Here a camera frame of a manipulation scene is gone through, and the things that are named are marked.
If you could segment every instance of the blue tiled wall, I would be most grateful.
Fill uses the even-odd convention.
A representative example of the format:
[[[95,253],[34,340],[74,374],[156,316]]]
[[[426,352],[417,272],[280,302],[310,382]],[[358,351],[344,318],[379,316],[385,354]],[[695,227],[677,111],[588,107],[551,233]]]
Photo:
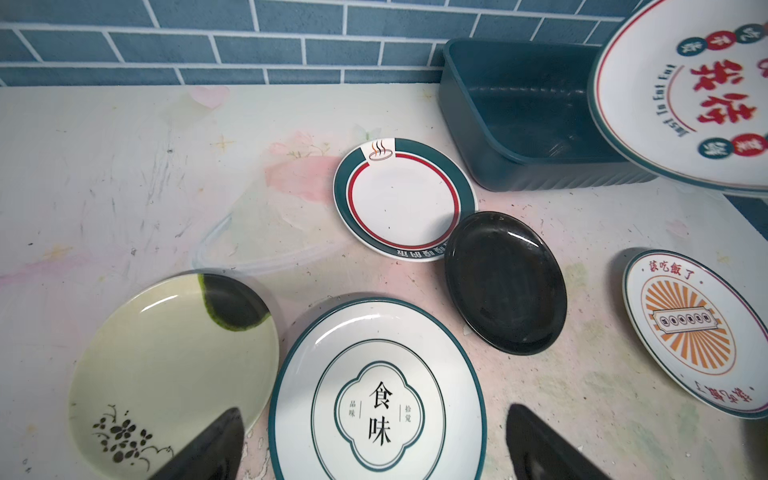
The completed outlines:
[[[590,45],[647,0],[0,0],[0,85],[439,81],[451,38]]]

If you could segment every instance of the black floral pattern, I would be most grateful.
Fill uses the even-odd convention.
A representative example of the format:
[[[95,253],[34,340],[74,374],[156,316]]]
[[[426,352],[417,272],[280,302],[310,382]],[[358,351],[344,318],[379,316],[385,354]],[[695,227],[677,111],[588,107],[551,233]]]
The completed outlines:
[[[143,460],[146,462],[147,471],[149,472],[150,461],[148,458],[141,456],[144,450],[153,449],[155,453],[169,452],[171,457],[174,456],[174,450],[170,445],[162,449],[155,445],[148,445],[149,441],[152,440],[151,433],[147,432],[146,429],[136,433],[137,426],[130,419],[118,422],[118,411],[115,406],[107,406],[112,412],[101,414],[102,417],[93,425],[93,428],[97,431],[92,435],[96,435],[99,438],[99,444],[102,446],[101,451],[111,454],[113,462],[121,463],[124,460],[130,460],[131,465],[135,465],[135,461]]]
[[[122,439],[123,437],[129,439],[135,429],[136,425],[131,425],[131,420],[126,420],[122,425],[116,425],[109,429],[109,432],[115,434],[115,440]]]

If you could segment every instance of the black plate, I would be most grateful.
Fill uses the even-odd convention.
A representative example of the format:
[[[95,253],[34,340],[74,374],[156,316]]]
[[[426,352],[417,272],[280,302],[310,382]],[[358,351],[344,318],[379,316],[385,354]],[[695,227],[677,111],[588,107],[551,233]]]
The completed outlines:
[[[498,212],[466,217],[445,252],[453,303],[497,349],[531,355],[549,347],[565,323],[565,281],[547,244],[520,220]]]

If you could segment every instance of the dark green painted swirl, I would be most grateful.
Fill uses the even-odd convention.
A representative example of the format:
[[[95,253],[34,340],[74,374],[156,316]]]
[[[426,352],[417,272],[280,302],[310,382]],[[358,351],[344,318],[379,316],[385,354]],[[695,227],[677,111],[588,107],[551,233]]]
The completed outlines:
[[[243,332],[259,326],[270,316],[261,297],[235,279],[212,273],[197,275],[210,318],[221,328]]]

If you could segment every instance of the orange sunburst design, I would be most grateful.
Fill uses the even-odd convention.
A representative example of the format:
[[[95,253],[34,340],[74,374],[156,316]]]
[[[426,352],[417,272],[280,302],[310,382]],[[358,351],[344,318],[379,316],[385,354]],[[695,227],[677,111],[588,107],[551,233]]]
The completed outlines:
[[[664,348],[697,372],[723,375],[736,362],[733,334],[717,308],[680,278],[660,275],[642,290],[647,321]]]

